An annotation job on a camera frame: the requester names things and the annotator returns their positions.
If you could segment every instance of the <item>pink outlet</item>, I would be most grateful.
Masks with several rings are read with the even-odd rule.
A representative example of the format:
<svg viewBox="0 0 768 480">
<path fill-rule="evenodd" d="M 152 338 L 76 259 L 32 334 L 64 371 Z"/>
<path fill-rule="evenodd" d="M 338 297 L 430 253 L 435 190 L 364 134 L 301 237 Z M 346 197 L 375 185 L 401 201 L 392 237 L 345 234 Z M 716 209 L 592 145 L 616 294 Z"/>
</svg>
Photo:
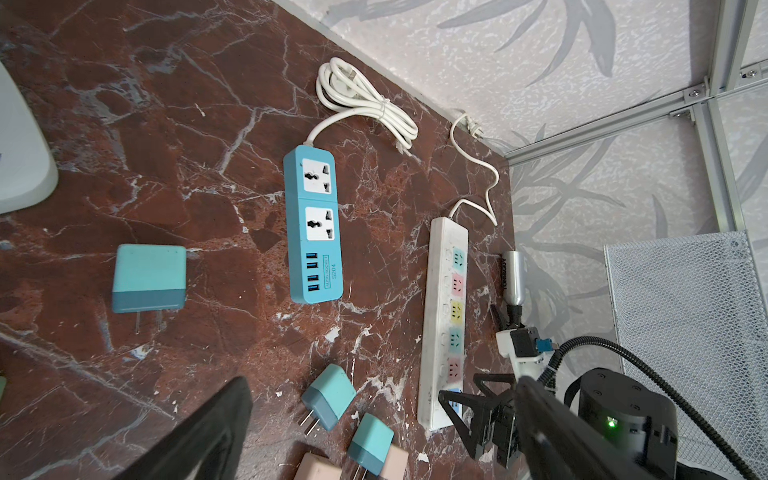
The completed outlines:
<svg viewBox="0 0 768 480">
<path fill-rule="evenodd" d="M 462 298 L 464 296 L 464 277 L 458 273 L 453 274 L 453 284 L 451 286 L 451 294 Z"/>
<path fill-rule="evenodd" d="M 457 358 L 448 359 L 448 381 L 455 382 L 462 377 L 462 362 Z"/>
</svg>

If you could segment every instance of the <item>metal mesh panel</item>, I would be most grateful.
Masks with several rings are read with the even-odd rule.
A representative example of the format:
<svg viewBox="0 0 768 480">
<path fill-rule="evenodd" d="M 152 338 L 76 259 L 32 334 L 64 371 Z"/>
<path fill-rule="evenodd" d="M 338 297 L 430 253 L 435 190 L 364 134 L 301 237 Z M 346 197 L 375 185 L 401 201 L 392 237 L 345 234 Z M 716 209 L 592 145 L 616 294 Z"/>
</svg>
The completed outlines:
<svg viewBox="0 0 768 480">
<path fill-rule="evenodd" d="M 605 258 L 619 343 L 768 478 L 768 323 L 746 232 L 623 243 Z M 679 460 L 741 478 L 679 409 L 677 423 Z"/>
</svg>

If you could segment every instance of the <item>blue connector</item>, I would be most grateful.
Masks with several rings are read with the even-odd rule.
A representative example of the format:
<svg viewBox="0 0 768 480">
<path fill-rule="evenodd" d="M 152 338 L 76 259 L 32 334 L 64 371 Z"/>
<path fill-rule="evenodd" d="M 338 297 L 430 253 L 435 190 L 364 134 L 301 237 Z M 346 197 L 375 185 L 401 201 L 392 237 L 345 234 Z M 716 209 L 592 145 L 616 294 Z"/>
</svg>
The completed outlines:
<svg viewBox="0 0 768 480">
<path fill-rule="evenodd" d="M 536 339 L 536 349 L 539 353 L 551 352 L 554 350 L 552 339 Z"/>
<path fill-rule="evenodd" d="M 300 145 L 283 159 L 290 297 L 296 303 L 341 298 L 336 163 L 319 148 Z"/>
</svg>

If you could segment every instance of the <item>brown marble surface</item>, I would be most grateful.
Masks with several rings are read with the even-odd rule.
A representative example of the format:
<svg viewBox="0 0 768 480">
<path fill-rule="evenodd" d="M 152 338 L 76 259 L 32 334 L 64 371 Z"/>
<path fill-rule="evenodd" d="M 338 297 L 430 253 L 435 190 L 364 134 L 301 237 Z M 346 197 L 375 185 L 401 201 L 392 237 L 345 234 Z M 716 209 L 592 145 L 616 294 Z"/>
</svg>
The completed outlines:
<svg viewBox="0 0 768 480">
<path fill-rule="evenodd" d="M 419 159 L 370 119 L 319 136 L 336 157 L 345 293 L 300 306 L 282 159 L 330 114 L 314 79 L 335 55 L 414 116 Z M 0 60 L 61 174 L 46 201 L 0 216 L 4 478 L 111 478 L 235 375 L 254 398 L 240 478 L 292 478 L 307 450 L 351 476 L 364 412 L 411 453 L 407 478 L 507 476 L 415 417 L 429 221 L 490 179 L 450 146 L 444 118 L 261 0 L 0 0 Z M 488 314 L 501 302 L 498 253 L 514 245 L 501 175 L 498 228 L 465 207 L 457 216 L 470 229 L 467 388 L 476 371 L 509 371 Z M 121 243 L 188 249 L 182 310 L 111 312 Z M 332 432 L 305 439 L 299 397 L 329 362 L 359 393 Z"/>
</svg>

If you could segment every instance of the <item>white cable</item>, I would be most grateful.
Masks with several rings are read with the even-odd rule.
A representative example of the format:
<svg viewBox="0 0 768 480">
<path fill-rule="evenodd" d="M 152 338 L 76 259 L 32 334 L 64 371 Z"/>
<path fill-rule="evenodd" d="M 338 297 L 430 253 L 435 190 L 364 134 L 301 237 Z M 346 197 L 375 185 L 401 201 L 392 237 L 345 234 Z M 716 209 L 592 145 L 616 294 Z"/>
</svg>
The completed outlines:
<svg viewBox="0 0 768 480">
<path fill-rule="evenodd" d="M 453 218 L 456 211 L 462 204 L 467 204 L 470 207 L 474 207 L 478 210 L 480 210 L 482 213 L 484 213 L 489 219 L 491 219 L 491 222 L 493 223 L 494 227 L 498 226 L 498 223 L 496 222 L 496 214 L 493 213 L 493 207 L 491 206 L 491 200 L 488 198 L 488 192 L 491 191 L 493 187 L 498 184 L 498 170 L 495 169 L 495 167 L 487 162 L 484 162 L 482 160 L 479 160 L 477 158 L 474 158 L 472 155 L 468 154 L 467 152 L 463 151 L 461 147 L 456 143 L 456 139 L 453 137 L 453 131 L 456 129 L 456 125 L 463 119 L 467 119 L 467 130 L 469 130 L 469 134 L 473 138 L 477 138 L 479 136 L 482 136 L 482 130 L 480 129 L 480 126 L 477 125 L 467 114 L 463 114 L 461 117 L 457 118 L 455 122 L 453 122 L 453 125 L 451 125 L 451 143 L 453 143 L 453 146 L 456 147 L 456 150 L 467 160 L 471 161 L 473 164 L 482 165 L 485 168 L 488 168 L 490 171 L 493 172 L 494 180 L 490 187 L 485 189 L 485 205 L 488 206 L 488 209 L 477 205 L 475 202 L 471 202 L 469 200 L 466 200 L 462 198 L 451 209 L 451 213 L 448 215 L 449 218 Z"/>
<path fill-rule="evenodd" d="M 341 58 L 331 58 L 320 65 L 315 81 L 320 102 L 339 113 L 321 121 L 312 129 L 305 145 L 313 146 L 317 135 L 326 127 L 353 115 L 364 115 L 382 122 L 395 135 L 397 149 L 412 156 L 408 149 L 416 139 L 416 123 L 400 107 L 384 98 L 365 75 Z"/>
</svg>

